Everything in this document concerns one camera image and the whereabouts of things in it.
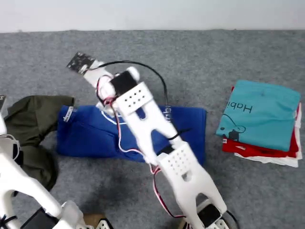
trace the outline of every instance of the blue t-shirt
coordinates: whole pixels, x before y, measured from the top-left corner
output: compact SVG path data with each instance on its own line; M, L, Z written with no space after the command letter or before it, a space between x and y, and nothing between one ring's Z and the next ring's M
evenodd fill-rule
M172 122L181 137L187 141L199 163L204 162L204 140L206 112L202 108L171 107ZM123 149L137 148L130 129L120 118ZM152 132L152 142L156 153L168 146L169 141L157 131ZM59 112L57 130L57 152L65 156L117 157L143 161L135 152L123 153L118 148L118 130L115 119L95 106L80 106L69 110L63 106Z
M300 97L300 93L283 86L239 80L216 134L288 151Z

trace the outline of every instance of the stack of folded clothes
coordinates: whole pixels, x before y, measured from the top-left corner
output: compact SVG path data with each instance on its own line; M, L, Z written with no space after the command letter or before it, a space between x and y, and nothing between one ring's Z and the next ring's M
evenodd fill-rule
M298 167L300 93L279 85L240 80L232 90L216 134L223 151L262 163Z

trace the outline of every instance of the white robotic arm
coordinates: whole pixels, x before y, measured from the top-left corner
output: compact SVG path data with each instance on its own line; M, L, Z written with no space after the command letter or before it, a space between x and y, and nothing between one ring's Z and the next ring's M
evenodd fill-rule
M146 163L154 165L155 172L162 171L171 184L176 201L184 214L187 227L193 229L229 229L221 219L227 211L217 187L210 175L198 163L189 144L178 135L171 122L165 118L144 82L139 83L140 74L134 67L113 76L104 68L102 62L82 53L77 53L68 64L72 70L82 74L96 88L100 100L97 107L110 115L120 113L134 134ZM139 109L145 118L138 116ZM1 134L6 133L0 116ZM151 131L157 130L170 139L173 151L159 156L153 150ZM0 136L0 220L14 216L11 196L19 191L34 197L46 214L55 219L53 229L92 229L85 225L83 214L71 201L60 205L50 193L35 179L28 177L12 159L7 142ZM204 194L208 199L196 206L196 197ZM107 229L103 223L99 229ZM6 224L8 229L19 229L18 220Z
M86 59L87 56L77 53L73 59L80 58ZM73 70L79 72L77 69L84 69L80 61L75 61L75 65L72 62L73 60L70 62L70 68ZM113 77L103 68L106 65L87 66L83 72L84 78L96 85L96 93L102 104L97 105L98 108L110 115L114 112L120 113L135 136L145 162L160 168L168 179L185 220L192 228L203 229L211 225L213 229L217 228L214 223L227 211L227 207L210 175L198 163L189 144L179 137L172 123L164 118L145 83L139 83L140 74L134 67ZM139 117L139 109L145 113L145 118ZM156 155L151 139L153 130L170 139L174 149L171 153ZM208 199L197 208L196 197L199 194L206 195ZM211 218L200 217L200 212Z

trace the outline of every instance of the carpet floor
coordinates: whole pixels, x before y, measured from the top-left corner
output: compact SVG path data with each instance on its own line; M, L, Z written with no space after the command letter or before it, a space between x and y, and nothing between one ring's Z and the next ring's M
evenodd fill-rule
M169 103L207 110L206 162L228 208L243 229L301 228L305 224L305 161L299 168L261 164L221 151L215 135L238 79L274 83L302 94L305 104L305 31L64 31L0 34L0 94L8 105L33 94L70 95L76 105L96 104L91 86L65 68L82 51L102 61L135 60L157 69L168 85ZM119 72L126 66L111 67ZM139 68L163 103L159 79ZM305 128L301 129L305 149ZM56 133L43 145L56 154ZM85 213L104 212L116 229L174 229L152 189L145 164L119 159L57 156L59 177L51 193L73 200ZM169 208L179 213L163 175L157 180ZM22 221L38 209L18 195Z

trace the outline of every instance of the black wire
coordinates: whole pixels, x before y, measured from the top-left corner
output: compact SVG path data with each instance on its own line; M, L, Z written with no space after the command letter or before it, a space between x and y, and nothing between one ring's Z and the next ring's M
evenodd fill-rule
M131 64L137 64L137 65L141 65L141 66L146 67L146 68L150 69L151 71L153 71L153 72L160 78L160 80L162 81L163 89L164 89L165 106L168 106L168 92L167 92L167 86L166 86L165 80L164 80L164 78L163 78L155 69L153 69L152 67L150 67L150 66L148 66L148 65L146 65L146 64L144 64L144 63L141 63L141 62L125 60L125 61L112 61L112 62L108 62L108 63L103 63L102 65L100 65L100 66L98 66L97 68L94 68L94 69L103 68L103 67L106 67L106 66L109 66L109 65L113 65L113 64L117 64L117 63L131 63Z
M236 229L240 229L240 226L239 226L239 222L237 220L237 218L235 218L235 216L233 215L232 212L230 212L229 210L227 210L227 213L232 217L232 219L234 220L235 224L236 224Z
M17 219L17 216L12 216L12 217L9 217L8 219L6 219L6 215L4 215L1 220L0 220L0 229L3 228L3 229L9 229L6 224L8 224L10 221L14 220L14 219Z

